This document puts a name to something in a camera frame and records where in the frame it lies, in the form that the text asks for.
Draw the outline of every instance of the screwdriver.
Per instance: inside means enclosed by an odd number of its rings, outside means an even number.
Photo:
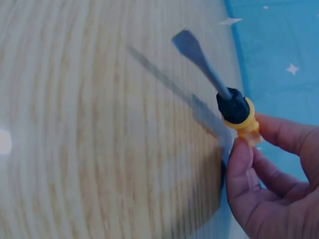
[[[263,138],[259,134],[259,123],[255,118],[253,102],[244,97],[239,90],[225,87],[208,63],[195,36],[189,30],[184,29],[172,38],[172,42],[183,56],[203,72],[218,91],[216,99],[224,123],[237,130],[238,136],[247,140],[251,146],[262,142]]]

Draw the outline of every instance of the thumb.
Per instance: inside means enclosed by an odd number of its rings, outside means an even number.
[[[249,190],[251,186],[259,185],[256,173],[253,173],[252,164],[252,148],[247,141],[241,138],[235,139],[227,167],[226,180],[229,198],[235,198]]]

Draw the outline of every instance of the finger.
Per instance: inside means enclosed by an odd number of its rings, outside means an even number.
[[[319,185],[319,127],[294,123],[285,119],[256,115],[265,140],[300,156],[303,170],[312,188]]]
[[[299,200],[305,196],[309,183],[283,173],[256,148],[253,148],[253,152],[253,168],[269,190],[281,198],[287,197],[291,201]]]
[[[235,140],[227,168],[227,200],[235,219],[249,236],[255,235],[264,218],[280,207],[272,202],[275,194],[261,189],[252,163],[252,148],[245,140]]]
[[[315,126],[262,114],[256,114],[256,119],[260,125],[260,134],[266,141],[299,156],[305,141],[316,130]]]
[[[252,169],[253,151],[245,140],[236,139],[227,168],[228,196],[236,198],[250,189],[260,189],[258,177]]]

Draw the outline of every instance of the hand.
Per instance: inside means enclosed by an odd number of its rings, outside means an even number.
[[[226,179],[235,219],[253,239],[318,239],[319,127],[262,115],[257,121],[265,140],[300,156],[309,183],[281,172],[256,148],[236,139]]]

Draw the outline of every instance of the wooden surface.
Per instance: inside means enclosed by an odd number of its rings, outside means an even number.
[[[229,235],[212,219],[232,133],[170,41],[189,28],[241,89],[226,17],[222,0],[1,0],[0,238]]]

